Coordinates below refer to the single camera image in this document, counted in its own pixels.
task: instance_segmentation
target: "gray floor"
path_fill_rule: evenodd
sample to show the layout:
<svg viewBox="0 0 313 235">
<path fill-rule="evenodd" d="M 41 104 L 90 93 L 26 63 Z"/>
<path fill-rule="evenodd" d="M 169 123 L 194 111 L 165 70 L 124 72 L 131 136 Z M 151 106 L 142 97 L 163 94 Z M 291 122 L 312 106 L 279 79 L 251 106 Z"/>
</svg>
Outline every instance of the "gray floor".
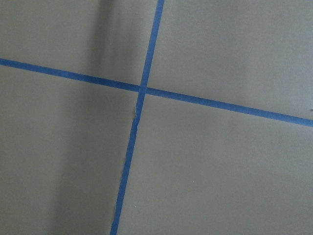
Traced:
<svg viewBox="0 0 313 235">
<path fill-rule="evenodd" d="M 0 58 L 140 84 L 156 0 L 5 1 Z M 313 119 L 313 2 L 165 0 L 148 86 Z M 109 234 L 138 93 L 0 66 L 0 234 Z M 146 95 L 119 235 L 313 234 L 313 129 Z"/>
</svg>

